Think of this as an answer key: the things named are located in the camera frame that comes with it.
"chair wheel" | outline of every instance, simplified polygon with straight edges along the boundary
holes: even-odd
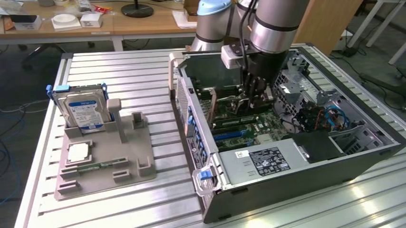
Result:
[[[27,47],[27,45],[19,44],[19,49],[20,49],[20,51],[25,51],[28,49],[28,47]]]
[[[32,65],[21,65],[21,68],[27,71],[32,70]]]
[[[88,42],[88,47],[89,48],[93,48],[96,45],[95,45],[95,43],[93,42]]]

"metal workbench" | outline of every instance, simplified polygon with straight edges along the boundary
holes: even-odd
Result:
[[[406,123],[314,48],[302,45],[327,70],[406,137]],[[152,181],[56,201],[53,190],[64,118],[49,102],[16,228],[48,227],[387,227],[406,224],[406,151],[371,167],[355,180],[203,224],[169,104],[168,54],[183,49],[73,54],[60,62],[55,85],[105,82],[121,115],[143,111],[149,121],[157,177]],[[310,68],[322,88],[330,82]]]

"white cable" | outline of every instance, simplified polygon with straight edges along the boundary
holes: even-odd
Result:
[[[49,99],[48,100],[37,100],[37,101],[29,102],[27,104],[23,104],[17,109],[13,109],[13,110],[2,110],[2,109],[0,109],[0,112],[2,112],[2,113],[13,113],[13,112],[20,111],[23,113],[24,112],[24,110],[23,110],[24,107],[27,108],[28,106],[31,106],[33,104],[37,104],[37,103],[41,103],[41,102],[48,102],[48,101],[49,101]],[[39,113],[39,112],[43,112],[45,110],[47,110],[47,108],[36,110],[36,111],[29,111],[29,112],[25,111],[25,113]]]

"circuit board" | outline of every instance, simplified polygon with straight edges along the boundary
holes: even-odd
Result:
[[[207,118],[211,101],[200,100],[200,105]],[[280,117],[274,113],[272,109],[260,114],[255,114],[252,117],[255,119],[252,118],[251,123],[239,124],[236,126],[234,124],[230,124],[226,128],[222,129],[222,131],[218,131],[216,129],[212,130],[213,138],[216,138],[218,135],[222,136],[227,134],[227,129],[230,129],[230,132],[244,132],[243,136],[240,137],[215,141],[220,152],[239,149],[251,145],[258,145],[260,143],[279,141],[284,135],[287,135],[290,132],[294,132],[294,129],[287,129],[282,124]],[[226,110],[226,105],[218,104],[215,121],[216,119],[224,120],[234,118],[238,118],[238,116]]]

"white box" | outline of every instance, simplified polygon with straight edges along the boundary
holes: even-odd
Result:
[[[56,32],[81,28],[77,18],[71,14],[56,15],[51,21]]]
[[[84,14],[80,19],[81,27],[84,28],[100,28],[101,27],[101,16],[99,13]]]
[[[43,23],[39,15],[10,15],[16,30],[39,30]]]
[[[342,51],[344,50],[344,44],[348,44],[350,43],[350,40],[352,38],[352,33],[348,32],[347,30],[344,30],[342,32],[342,37],[340,39],[338,40],[336,44],[335,44],[335,47],[332,49],[332,51]]]

